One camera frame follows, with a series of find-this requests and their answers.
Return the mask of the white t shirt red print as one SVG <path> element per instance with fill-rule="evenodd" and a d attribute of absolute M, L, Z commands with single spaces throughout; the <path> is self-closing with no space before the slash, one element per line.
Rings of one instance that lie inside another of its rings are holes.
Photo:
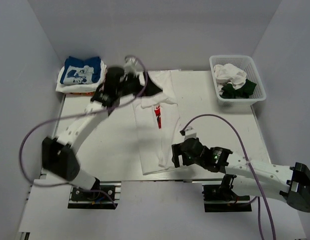
<path fill-rule="evenodd" d="M 172 148 L 183 140 L 177 97 L 172 84 L 172 71 L 151 71 L 150 80 L 162 91 L 133 101 L 138 148 L 143 175 L 170 171 L 174 168 Z"/>

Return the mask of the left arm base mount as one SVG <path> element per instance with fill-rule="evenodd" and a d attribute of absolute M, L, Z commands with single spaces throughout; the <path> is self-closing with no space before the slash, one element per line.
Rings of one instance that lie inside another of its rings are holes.
<path fill-rule="evenodd" d="M 87 192 L 78 187 L 72 187 L 68 209 L 115 210 L 120 199 L 121 182 L 102 182 L 99 189 L 109 197 L 101 192 Z"/>

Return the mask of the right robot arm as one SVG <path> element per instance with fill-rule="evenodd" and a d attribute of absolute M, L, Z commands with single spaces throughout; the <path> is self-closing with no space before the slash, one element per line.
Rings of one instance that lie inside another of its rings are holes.
<path fill-rule="evenodd" d="M 310 170 L 303 163 L 286 166 L 246 161 L 229 149 L 208 148 L 198 138 L 173 144 L 172 162 L 176 168 L 198 165 L 209 172 L 224 174 L 219 185 L 204 186 L 207 202 L 234 203 L 243 196 L 266 197 L 310 213 Z"/>

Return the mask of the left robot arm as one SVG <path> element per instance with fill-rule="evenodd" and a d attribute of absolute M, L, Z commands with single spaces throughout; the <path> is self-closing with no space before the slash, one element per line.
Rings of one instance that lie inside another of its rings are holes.
<path fill-rule="evenodd" d="M 163 91 L 146 71 L 143 72 L 143 77 L 145 83 L 141 84 L 139 75 L 134 70 L 118 66 L 108 68 L 104 81 L 95 90 L 83 116 L 76 117 L 60 135 L 43 140 L 43 169 L 85 192 L 98 192 L 100 180 L 81 169 L 77 152 L 92 131 L 119 107 L 122 97 L 152 97 Z"/>

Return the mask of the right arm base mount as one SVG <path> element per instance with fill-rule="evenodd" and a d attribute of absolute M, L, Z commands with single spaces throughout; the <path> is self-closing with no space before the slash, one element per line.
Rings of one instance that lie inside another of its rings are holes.
<path fill-rule="evenodd" d="M 202 185 L 204 210 L 206 213 L 251 212 L 251 204 L 257 197 L 237 195 L 233 191 L 236 175 L 226 174 L 220 182 L 209 181 Z"/>

